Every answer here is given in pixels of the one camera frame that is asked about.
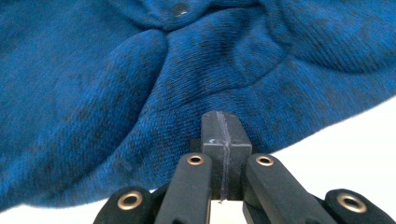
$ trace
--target blue garment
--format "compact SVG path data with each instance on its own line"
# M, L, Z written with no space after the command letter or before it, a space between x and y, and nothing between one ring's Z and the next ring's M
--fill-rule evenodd
M270 153L395 94L392 0L1 1L0 211L157 188L207 111Z

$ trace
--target white background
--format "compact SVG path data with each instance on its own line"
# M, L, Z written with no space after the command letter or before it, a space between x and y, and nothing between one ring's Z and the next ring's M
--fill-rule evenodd
M396 98L274 154L306 190L324 198L351 189L396 220ZM21 205L0 214L0 224L93 223L106 201L67 209ZM211 223L246 223L241 203L212 203Z

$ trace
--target blue towel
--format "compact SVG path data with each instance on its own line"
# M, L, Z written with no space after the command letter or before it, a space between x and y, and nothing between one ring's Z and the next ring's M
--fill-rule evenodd
M271 153L395 94L393 0L1 1L0 211L157 188L211 110Z

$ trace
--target dark button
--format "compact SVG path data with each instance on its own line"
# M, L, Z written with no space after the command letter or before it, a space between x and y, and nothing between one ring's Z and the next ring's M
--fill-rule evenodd
M172 8L172 15L176 17L181 17L189 12L189 5L186 3L177 3L173 8Z

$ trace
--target blue fabric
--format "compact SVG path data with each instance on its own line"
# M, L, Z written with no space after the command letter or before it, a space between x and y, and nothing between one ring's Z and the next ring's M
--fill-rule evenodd
M395 93L392 0L1 1L0 211L157 188L210 110L270 153Z

